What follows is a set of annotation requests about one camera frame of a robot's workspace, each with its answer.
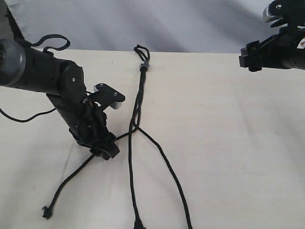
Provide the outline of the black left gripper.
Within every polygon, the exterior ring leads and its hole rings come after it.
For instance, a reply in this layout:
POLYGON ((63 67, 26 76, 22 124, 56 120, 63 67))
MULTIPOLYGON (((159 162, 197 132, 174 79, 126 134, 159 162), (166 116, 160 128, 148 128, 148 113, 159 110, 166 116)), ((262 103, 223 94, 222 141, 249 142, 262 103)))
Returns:
POLYGON ((69 125, 69 132, 81 146, 90 148, 96 157, 109 160, 116 157, 120 150, 116 145, 116 137, 109 132, 106 124, 107 115, 87 95, 80 103, 81 114, 76 123, 69 125))

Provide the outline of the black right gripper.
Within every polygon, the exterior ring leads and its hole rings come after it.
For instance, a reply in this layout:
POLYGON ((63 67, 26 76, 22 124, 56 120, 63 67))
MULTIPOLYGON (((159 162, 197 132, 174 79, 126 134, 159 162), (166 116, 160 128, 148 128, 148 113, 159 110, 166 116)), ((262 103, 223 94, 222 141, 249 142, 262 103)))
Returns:
POLYGON ((289 32, 280 29, 263 41, 254 41, 241 49, 239 64, 250 72, 263 68, 272 69, 305 69, 305 48, 299 47, 305 42, 305 30, 289 32))

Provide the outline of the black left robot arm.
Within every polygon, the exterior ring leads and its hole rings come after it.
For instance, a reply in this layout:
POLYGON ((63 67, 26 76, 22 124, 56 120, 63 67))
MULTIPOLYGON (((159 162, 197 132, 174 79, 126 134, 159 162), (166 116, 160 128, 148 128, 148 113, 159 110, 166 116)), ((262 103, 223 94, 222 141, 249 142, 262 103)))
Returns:
POLYGON ((0 84, 3 87, 44 93, 81 146, 105 160, 119 153, 116 136, 107 128, 107 107, 118 109, 125 96, 105 83, 87 94, 83 69, 70 60, 30 45, 0 41, 0 84))

